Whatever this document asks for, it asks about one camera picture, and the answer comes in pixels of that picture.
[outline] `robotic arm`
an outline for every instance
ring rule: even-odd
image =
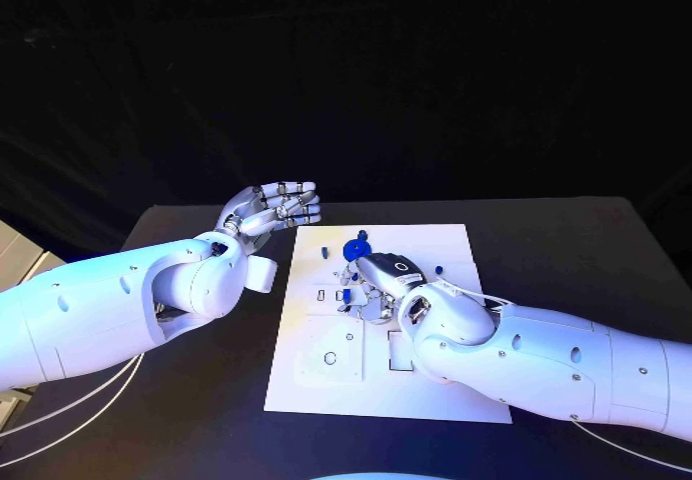
[[[379,324],[396,316],[415,368],[493,400],[558,420],[636,426],[692,441],[692,346],[552,310],[428,283],[402,256],[349,263],[366,305],[340,311]],[[473,299],[493,299],[486,308]]]
[[[213,231],[71,263],[0,294],[0,391],[101,370],[271,290],[272,230],[320,221],[311,182],[248,187]]]

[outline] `table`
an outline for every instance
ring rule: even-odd
[[[213,226],[219,210],[153,207],[124,249],[195,236]],[[692,292],[621,198],[326,204],[323,218],[326,225],[464,223],[484,292],[692,343]],[[1,479],[306,479],[363,471],[448,478],[686,478],[569,423],[518,409],[513,425],[264,412],[294,235],[274,234],[261,251],[280,264],[272,292],[245,291],[225,318],[147,353],[99,419],[1,470]],[[43,384],[23,419],[72,401],[115,370]],[[66,433],[110,394],[10,438],[0,463]],[[692,444],[633,428],[592,429],[692,466]]]

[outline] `blue piece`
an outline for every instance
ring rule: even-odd
[[[349,240],[343,246],[343,258],[352,262],[356,258],[365,257],[372,253],[372,247],[368,243],[368,233],[365,230],[357,232],[357,238]]]

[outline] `black curtain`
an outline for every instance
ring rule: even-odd
[[[675,67],[650,10],[0,8],[0,218],[68,260],[115,251],[153,204],[314,180],[332,202],[621,195],[689,267],[689,159],[653,133]]]

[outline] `white sheet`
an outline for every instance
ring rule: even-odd
[[[346,266],[343,244],[360,229],[373,252],[405,255],[428,281],[441,265],[451,282],[481,291],[464,225],[300,227],[264,409],[512,423],[507,406],[467,386],[440,385],[415,369],[391,370],[392,351],[405,355],[401,344],[392,347],[388,339],[388,332],[399,331],[396,320],[375,326],[336,313],[342,302],[334,296],[343,287],[333,272]],[[329,249],[327,260],[321,247]],[[317,300],[320,290],[324,301]],[[352,291],[353,303],[365,303],[359,287]]]

